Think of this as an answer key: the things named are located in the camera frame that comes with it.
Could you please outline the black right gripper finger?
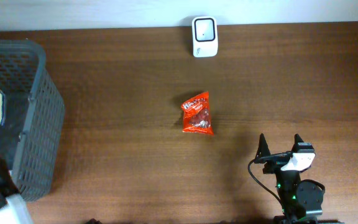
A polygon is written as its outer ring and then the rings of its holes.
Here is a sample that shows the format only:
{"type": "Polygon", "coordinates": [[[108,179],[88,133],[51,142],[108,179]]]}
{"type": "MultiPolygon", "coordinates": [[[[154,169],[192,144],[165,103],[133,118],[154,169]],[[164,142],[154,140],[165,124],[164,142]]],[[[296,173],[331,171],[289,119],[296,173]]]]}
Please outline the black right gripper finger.
{"type": "Polygon", "coordinates": [[[314,147],[309,142],[304,142],[299,134],[294,136],[295,143],[292,147],[294,153],[314,153],[314,147]]]}
{"type": "Polygon", "coordinates": [[[256,155],[255,155],[255,158],[256,159],[261,159],[263,157],[267,157],[267,156],[270,156],[271,153],[270,153],[270,150],[269,150],[269,146],[266,142],[266,139],[265,139],[265,136],[263,133],[260,134],[259,136],[259,145],[258,145],[258,148],[257,148],[257,152],[256,152],[256,155]]]}

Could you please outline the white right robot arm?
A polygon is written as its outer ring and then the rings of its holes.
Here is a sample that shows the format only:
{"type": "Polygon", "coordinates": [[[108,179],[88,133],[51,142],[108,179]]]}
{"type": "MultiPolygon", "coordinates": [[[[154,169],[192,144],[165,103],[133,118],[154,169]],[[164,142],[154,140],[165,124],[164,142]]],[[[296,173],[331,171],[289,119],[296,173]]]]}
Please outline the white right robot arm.
{"type": "Polygon", "coordinates": [[[294,136],[294,145],[289,151],[272,154],[265,139],[259,136],[259,145],[255,158],[247,166],[250,176],[264,190],[273,195],[282,208],[282,215],[273,218],[276,224],[323,224],[339,223],[339,220],[320,220],[323,214],[322,203],[326,188],[323,184],[311,180],[302,180],[300,174],[308,170],[316,156],[311,143],[302,140],[299,134],[294,136]],[[263,164],[264,174],[273,174],[276,178],[276,192],[266,187],[251,171],[252,164],[263,164]]]}

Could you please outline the red snack bag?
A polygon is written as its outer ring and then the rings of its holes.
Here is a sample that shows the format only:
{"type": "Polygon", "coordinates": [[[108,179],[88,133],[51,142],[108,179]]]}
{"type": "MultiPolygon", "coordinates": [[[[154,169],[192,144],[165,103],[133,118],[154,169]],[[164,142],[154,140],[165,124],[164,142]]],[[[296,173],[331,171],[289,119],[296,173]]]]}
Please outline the red snack bag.
{"type": "Polygon", "coordinates": [[[183,111],[184,133],[200,133],[213,135],[211,113],[209,106],[209,92],[196,95],[181,104],[183,111]]]}

